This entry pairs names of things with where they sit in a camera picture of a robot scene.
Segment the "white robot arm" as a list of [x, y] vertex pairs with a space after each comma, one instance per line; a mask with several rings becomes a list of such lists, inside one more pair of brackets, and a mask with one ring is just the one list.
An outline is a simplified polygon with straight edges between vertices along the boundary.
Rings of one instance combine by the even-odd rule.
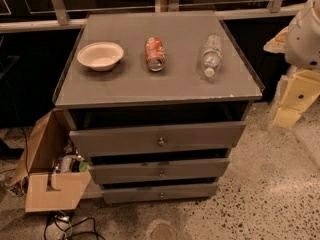
[[308, 0], [304, 7], [263, 47], [283, 53], [297, 71], [287, 78], [274, 124], [291, 128], [320, 96], [320, 0]]

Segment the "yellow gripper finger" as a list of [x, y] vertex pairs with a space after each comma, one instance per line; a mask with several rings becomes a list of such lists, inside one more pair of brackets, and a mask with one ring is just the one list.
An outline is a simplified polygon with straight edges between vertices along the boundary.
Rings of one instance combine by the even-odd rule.
[[320, 96], [320, 72], [303, 69], [287, 80], [273, 123], [291, 128]]

